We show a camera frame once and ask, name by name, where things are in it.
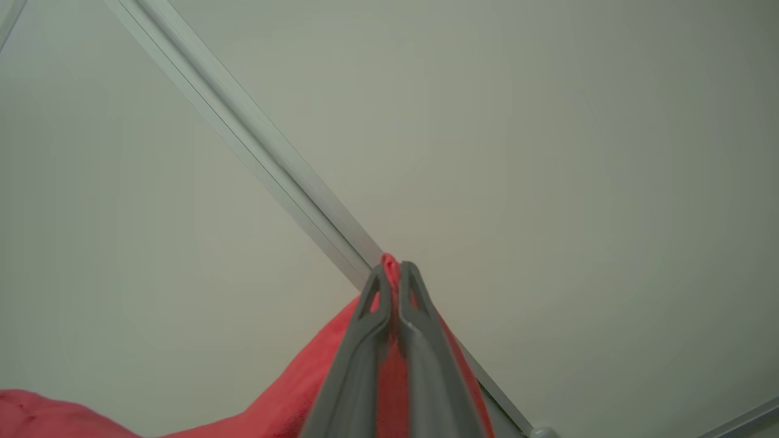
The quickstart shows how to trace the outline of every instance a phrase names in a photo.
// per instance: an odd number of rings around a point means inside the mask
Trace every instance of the white wall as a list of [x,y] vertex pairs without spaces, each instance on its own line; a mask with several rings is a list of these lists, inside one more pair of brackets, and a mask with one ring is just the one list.
[[355,294],[103,2],[28,2],[0,54],[0,387],[186,429]]
[[776,2],[173,4],[532,423],[779,395]]

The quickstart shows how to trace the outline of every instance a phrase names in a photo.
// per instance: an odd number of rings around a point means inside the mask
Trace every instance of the crumpled red cloth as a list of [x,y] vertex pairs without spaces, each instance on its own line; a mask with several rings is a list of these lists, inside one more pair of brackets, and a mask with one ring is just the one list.
[[[382,264],[393,289],[397,310],[400,267],[390,254]],[[166,438],[293,438],[298,436],[314,404],[330,363],[346,333],[358,298],[350,302],[314,336],[283,373],[242,413]],[[396,321],[393,332],[396,333]],[[446,324],[444,330],[465,377],[488,438],[492,432],[487,408],[476,377]],[[379,438],[408,436],[407,370],[397,338],[390,339],[389,352],[379,368],[379,399],[376,428]],[[139,438],[110,419],[80,404],[55,401],[25,390],[0,390],[0,438]]]

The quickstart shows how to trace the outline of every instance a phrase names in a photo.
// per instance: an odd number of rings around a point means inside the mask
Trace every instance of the gray metal edge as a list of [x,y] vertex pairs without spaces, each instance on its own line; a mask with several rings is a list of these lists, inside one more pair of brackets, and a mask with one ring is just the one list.
[[779,397],[776,397],[761,404],[757,408],[726,422],[722,426],[704,433],[698,438],[737,438],[743,436],[742,432],[746,432],[750,426],[757,424],[761,419],[778,412]]
[[[381,249],[166,0],[104,0],[141,47],[358,289]],[[479,383],[523,432],[530,423],[470,352]]]
[[11,30],[16,24],[16,21],[19,19],[19,16],[22,15],[22,9],[24,9],[24,5],[27,3],[27,0],[8,1],[12,2],[11,7],[5,14],[5,17],[0,19],[0,52],[2,52],[2,48],[5,46],[5,42],[11,35]]

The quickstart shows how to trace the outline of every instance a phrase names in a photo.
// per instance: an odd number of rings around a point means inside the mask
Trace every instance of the red cloth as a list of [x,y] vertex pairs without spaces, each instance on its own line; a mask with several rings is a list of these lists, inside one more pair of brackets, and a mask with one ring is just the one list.
[[[400,267],[390,254],[382,264],[393,289],[397,310]],[[293,438],[298,436],[330,363],[346,333],[357,299],[350,302],[306,345],[278,379],[242,413],[166,438]],[[408,388],[406,363],[394,334],[393,312],[389,353],[379,368],[377,430],[379,438],[408,436]],[[468,367],[459,345],[446,324],[460,371],[488,431],[495,438],[481,398],[478,381]],[[53,401],[24,390],[0,390],[0,438],[138,438],[137,435],[79,404]]]

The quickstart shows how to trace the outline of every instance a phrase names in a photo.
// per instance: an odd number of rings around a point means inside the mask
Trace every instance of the red towel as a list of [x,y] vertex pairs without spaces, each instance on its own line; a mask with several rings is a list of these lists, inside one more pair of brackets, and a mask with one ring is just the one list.
[[[382,264],[393,289],[397,310],[400,267],[390,254]],[[298,436],[305,417],[316,399],[330,363],[346,333],[357,305],[350,302],[306,345],[278,379],[242,413],[167,438],[271,438]],[[379,400],[376,427],[379,438],[408,436],[408,388],[406,363],[394,336],[392,322],[389,353],[379,368]],[[463,352],[443,324],[449,343],[465,376],[471,396],[487,429],[495,438],[481,398],[478,381],[468,367]],[[0,438],[138,438],[138,436],[79,404],[53,401],[25,390],[0,390]]]

